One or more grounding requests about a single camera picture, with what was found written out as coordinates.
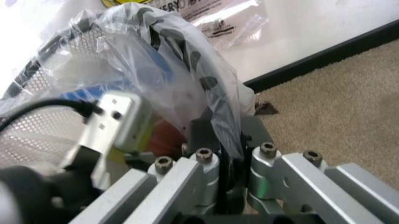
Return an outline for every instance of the cable connector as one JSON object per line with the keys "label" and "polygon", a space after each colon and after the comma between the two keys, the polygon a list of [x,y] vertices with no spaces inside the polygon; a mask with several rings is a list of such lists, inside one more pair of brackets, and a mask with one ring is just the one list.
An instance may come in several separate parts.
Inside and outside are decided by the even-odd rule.
{"label": "cable connector", "polygon": [[78,102],[81,104],[81,106],[75,108],[74,111],[79,113],[84,118],[89,118],[93,113],[101,114],[103,112],[103,110],[97,106],[97,100],[94,102],[79,100]]}

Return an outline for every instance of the carpet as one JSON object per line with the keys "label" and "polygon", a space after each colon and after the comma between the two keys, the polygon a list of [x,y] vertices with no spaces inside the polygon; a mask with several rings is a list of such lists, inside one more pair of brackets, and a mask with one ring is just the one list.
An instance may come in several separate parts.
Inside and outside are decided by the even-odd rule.
{"label": "carpet", "polygon": [[315,150],[330,166],[355,162],[399,189],[399,41],[315,70],[258,94],[284,153]]}

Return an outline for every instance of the metal bracket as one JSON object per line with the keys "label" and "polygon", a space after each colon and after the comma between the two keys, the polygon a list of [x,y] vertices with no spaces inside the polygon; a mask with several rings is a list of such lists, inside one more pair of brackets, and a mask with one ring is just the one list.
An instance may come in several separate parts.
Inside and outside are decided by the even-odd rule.
{"label": "metal bracket", "polygon": [[258,147],[251,168],[250,178],[268,184],[250,181],[249,192],[257,198],[281,199],[298,212],[310,206],[327,223],[382,223],[299,153],[269,159]]}

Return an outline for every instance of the black cable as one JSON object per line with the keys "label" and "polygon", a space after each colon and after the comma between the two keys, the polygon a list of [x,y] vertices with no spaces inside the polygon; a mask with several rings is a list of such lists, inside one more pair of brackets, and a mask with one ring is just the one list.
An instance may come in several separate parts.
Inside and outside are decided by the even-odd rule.
{"label": "black cable", "polygon": [[11,114],[6,118],[0,125],[0,133],[4,131],[11,123],[13,123],[18,118],[23,115],[46,106],[68,106],[73,108],[77,113],[85,118],[90,117],[93,112],[100,112],[101,109],[96,106],[96,103],[86,102],[86,101],[74,101],[68,99],[45,99],[30,103],[28,105],[23,105],[16,112]]}

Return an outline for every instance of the yellow sticker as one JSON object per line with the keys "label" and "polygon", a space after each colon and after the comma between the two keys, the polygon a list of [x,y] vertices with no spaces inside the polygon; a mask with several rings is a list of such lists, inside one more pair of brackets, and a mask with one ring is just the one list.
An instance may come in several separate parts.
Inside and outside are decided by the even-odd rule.
{"label": "yellow sticker", "polygon": [[114,0],[118,2],[119,4],[127,3],[127,2],[137,2],[137,3],[145,3],[149,0]]}
{"label": "yellow sticker", "polygon": [[101,0],[101,2],[107,8],[119,5],[119,3],[115,2],[114,0]]}
{"label": "yellow sticker", "polygon": [[102,4],[107,8],[110,8],[112,6],[118,6],[120,4],[128,2],[147,3],[150,1],[152,0],[101,0]]}

